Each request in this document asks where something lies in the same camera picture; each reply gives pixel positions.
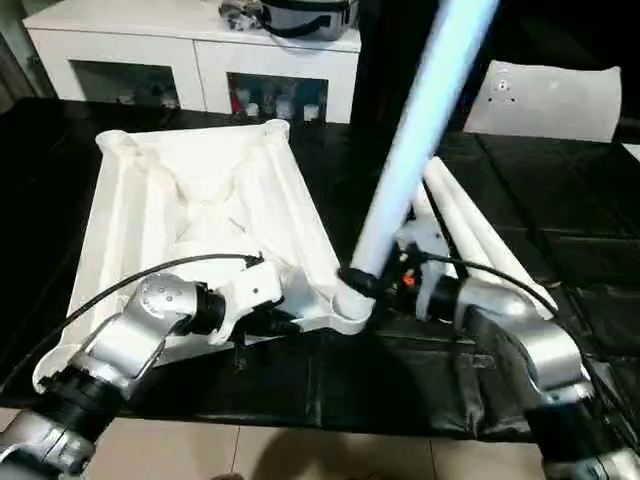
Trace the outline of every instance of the orange component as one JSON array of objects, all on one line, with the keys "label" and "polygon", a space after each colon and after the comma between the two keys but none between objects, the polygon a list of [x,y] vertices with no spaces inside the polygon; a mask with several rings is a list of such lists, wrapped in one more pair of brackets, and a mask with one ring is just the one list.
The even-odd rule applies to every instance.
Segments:
[{"label": "orange component", "polygon": [[404,283],[407,287],[415,287],[416,279],[411,274],[407,273],[404,277],[402,277],[402,283]]}]

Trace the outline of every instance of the gray bag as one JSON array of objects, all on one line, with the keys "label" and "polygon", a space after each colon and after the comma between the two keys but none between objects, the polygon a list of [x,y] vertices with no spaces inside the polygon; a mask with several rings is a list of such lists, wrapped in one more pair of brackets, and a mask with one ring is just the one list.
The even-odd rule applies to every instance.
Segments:
[{"label": "gray bag", "polygon": [[358,0],[262,0],[260,24],[284,38],[336,40],[355,22]]}]

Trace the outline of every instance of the black cable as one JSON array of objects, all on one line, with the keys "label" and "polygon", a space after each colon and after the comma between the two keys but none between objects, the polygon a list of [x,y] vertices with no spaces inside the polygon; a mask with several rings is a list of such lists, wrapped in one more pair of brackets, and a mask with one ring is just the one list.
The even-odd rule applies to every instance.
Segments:
[{"label": "black cable", "polygon": [[549,312],[551,312],[551,314],[554,317],[558,316],[558,313],[559,313],[558,309],[553,305],[551,305],[551,303],[546,298],[544,298],[542,295],[540,295],[538,292],[536,292],[533,288],[531,288],[526,283],[521,282],[517,278],[514,278],[507,273],[501,272],[500,270],[497,270],[493,267],[482,265],[481,263],[470,262],[468,260],[461,260],[459,258],[444,257],[442,255],[436,255],[434,253],[429,253],[429,252],[420,252],[420,256],[423,263],[428,262],[429,260],[434,260],[436,262],[441,262],[441,263],[451,263],[453,265],[460,265],[466,268],[475,268],[476,270],[482,270],[483,272],[488,272],[492,275],[495,275],[496,277],[500,277],[509,283],[513,283],[516,287],[519,287],[525,292],[527,292],[529,295],[531,295],[533,298],[539,301],[544,306],[544,308],[549,310]]},{"label": "black cable", "polygon": [[177,258],[175,260],[171,260],[169,262],[161,263],[156,265],[155,267],[147,268],[146,270],[142,270],[138,273],[134,273],[126,278],[123,278],[118,283],[113,284],[106,290],[103,290],[91,300],[86,302],[84,305],[75,310],[71,315],[69,315],[64,322],[56,325],[56,327],[49,332],[38,344],[33,347],[29,353],[27,353],[9,372],[9,375],[4,379],[2,385],[0,385],[0,395],[2,395],[7,388],[7,386],[13,381],[16,375],[27,365],[29,360],[33,358],[33,356],[38,353],[38,351],[44,347],[54,336],[58,335],[62,330],[71,325],[77,318],[85,314],[87,311],[91,310],[102,300],[107,298],[109,295],[117,292],[123,287],[135,282],[136,280],[140,280],[142,277],[146,277],[147,275],[151,275],[152,273],[160,272],[162,270],[166,270],[167,268],[176,267],[178,265],[183,265],[185,263],[193,263],[193,262],[201,262],[203,260],[244,260],[247,262],[247,266],[250,264],[259,263],[262,261],[261,258],[255,257],[252,255],[243,255],[240,253],[207,253],[204,255],[194,255],[191,257],[182,257]]}]

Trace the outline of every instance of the white cylinder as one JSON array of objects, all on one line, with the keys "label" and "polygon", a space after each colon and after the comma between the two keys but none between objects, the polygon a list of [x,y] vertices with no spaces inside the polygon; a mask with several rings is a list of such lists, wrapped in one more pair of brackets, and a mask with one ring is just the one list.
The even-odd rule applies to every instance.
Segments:
[{"label": "white cylinder", "polygon": [[499,0],[449,0],[440,8],[351,266],[379,276],[405,220]]}]

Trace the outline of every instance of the cabinet door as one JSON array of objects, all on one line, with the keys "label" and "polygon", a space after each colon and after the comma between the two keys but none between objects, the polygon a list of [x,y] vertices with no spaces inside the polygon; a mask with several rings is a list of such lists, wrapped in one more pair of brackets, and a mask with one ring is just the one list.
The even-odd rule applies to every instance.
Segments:
[{"label": "cabinet door", "polygon": [[204,110],[192,40],[29,31],[58,96]]},{"label": "cabinet door", "polygon": [[207,111],[349,123],[357,53],[201,41],[196,52]]}]

